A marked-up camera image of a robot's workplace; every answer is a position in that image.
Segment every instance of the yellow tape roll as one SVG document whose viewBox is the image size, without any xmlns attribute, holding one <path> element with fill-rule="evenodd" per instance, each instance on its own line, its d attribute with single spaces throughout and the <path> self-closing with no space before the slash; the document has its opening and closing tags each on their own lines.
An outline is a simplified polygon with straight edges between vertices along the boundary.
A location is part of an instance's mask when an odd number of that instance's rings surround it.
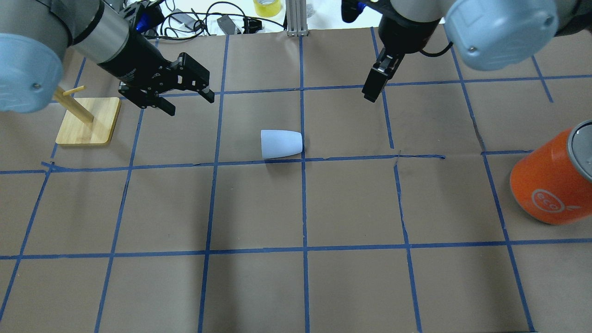
<svg viewBox="0 0 592 333">
<path fill-rule="evenodd" d="M 253 0 L 255 12 L 261 17 L 272 17 L 279 13 L 282 4 L 279 0 Z"/>
</svg>

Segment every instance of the wooden base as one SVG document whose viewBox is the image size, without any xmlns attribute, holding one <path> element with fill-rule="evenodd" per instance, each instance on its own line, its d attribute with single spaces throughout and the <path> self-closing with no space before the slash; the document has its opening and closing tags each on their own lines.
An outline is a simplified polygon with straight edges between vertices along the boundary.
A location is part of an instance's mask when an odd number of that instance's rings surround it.
<svg viewBox="0 0 592 333">
<path fill-rule="evenodd" d="M 95 118 L 92 123 L 83 123 L 67 111 L 60 132 L 57 134 L 56 143 L 58 145 L 106 145 L 109 143 L 119 115 L 120 99 L 117 97 L 76 98 L 76 101 Z"/>
</svg>

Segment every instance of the wooden stand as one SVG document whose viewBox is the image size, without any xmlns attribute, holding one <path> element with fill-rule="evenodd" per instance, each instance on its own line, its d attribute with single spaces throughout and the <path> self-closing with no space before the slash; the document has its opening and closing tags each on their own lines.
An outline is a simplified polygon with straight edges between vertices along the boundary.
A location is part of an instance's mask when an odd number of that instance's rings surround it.
<svg viewBox="0 0 592 333">
<path fill-rule="evenodd" d="M 57 87 L 53 98 L 67 109 L 57 134 L 58 145 L 106 145 L 111 141 L 121 101 L 117 97 L 76 98 Z"/>
</svg>

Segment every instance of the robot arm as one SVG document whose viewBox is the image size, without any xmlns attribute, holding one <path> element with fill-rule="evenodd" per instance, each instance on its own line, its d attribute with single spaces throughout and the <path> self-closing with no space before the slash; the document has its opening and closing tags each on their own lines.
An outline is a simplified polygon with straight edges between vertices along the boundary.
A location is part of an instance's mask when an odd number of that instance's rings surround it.
<svg viewBox="0 0 592 333">
<path fill-rule="evenodd" d="M 121 80 L 119 92 L 141 108 L 173 116 L 175 106 L 160 97 L 171 89 L 196 91 L 214 102 L 205 67 L 186 53 L 166 60 L 103 0 L 0 1 L 0 111 L 45 107 L 69 46 Z"/>
<path fill-rule="evenodd" d="M 384 44 L 362 92 L 376 101 L 406 54 L 423 50 L 440 19 L 461 59 L 494 71 L 519 63 L 553 36 L 579 32 L 592 23 L 592 0 L 343 0 L 342 18 L 353 22 L 363 3 L 382 13 Z"/>
</svg>

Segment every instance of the silver lid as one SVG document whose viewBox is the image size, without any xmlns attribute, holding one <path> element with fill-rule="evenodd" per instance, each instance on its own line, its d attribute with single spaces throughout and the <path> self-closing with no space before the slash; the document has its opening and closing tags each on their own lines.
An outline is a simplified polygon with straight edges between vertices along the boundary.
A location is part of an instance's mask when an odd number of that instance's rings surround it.
<svg viewBox="0 0 592 333">
<path fill-rule="evenodd" d="M 574 167 L 592 181 L 592 120 L 574 127 L 567 140 L 567 149 Z"/>
</svg>

